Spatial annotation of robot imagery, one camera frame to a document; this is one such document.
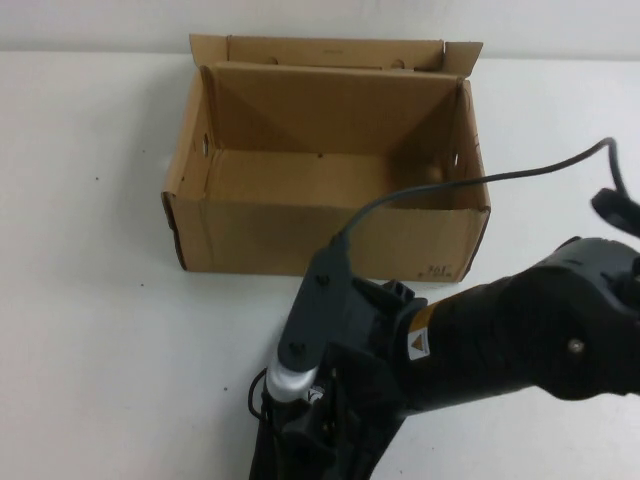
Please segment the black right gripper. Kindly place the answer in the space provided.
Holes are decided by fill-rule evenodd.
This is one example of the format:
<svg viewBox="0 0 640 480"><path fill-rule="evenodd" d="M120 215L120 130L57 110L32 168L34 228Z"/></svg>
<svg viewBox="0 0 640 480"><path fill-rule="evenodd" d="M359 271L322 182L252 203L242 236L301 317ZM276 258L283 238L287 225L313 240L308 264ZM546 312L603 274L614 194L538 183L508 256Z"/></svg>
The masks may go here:
<svg viewBox="0 0 640 480"><path fill-rule="evenodd" d="M329 376L320 429L285 431L285 478L369 479L404 422L406 396L394 379L402 316L423 307L399 281L354 279L321 371ZM322 452L326 446L329 451Z"/></svg>

